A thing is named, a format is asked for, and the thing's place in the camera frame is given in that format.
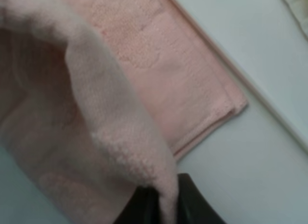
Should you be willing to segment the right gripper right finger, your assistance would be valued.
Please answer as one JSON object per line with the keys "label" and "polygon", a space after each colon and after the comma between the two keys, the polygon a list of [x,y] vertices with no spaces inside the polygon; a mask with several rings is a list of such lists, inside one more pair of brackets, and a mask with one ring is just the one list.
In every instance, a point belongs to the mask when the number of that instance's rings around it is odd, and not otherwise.
{"label": "right gripper right finger", "polygon": [[179,224],[225,224],[203,197],[187,173],[178,175],[179,199],[177,223]]}

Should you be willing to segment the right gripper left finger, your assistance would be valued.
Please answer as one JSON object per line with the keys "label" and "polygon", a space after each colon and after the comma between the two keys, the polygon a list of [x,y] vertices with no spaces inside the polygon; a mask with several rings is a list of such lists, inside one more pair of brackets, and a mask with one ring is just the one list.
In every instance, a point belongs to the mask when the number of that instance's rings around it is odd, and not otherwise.
{"label": "right gripper left finger", "polygon": [[151,187],[137,187],[115,224],[159,224],[159,195]]}

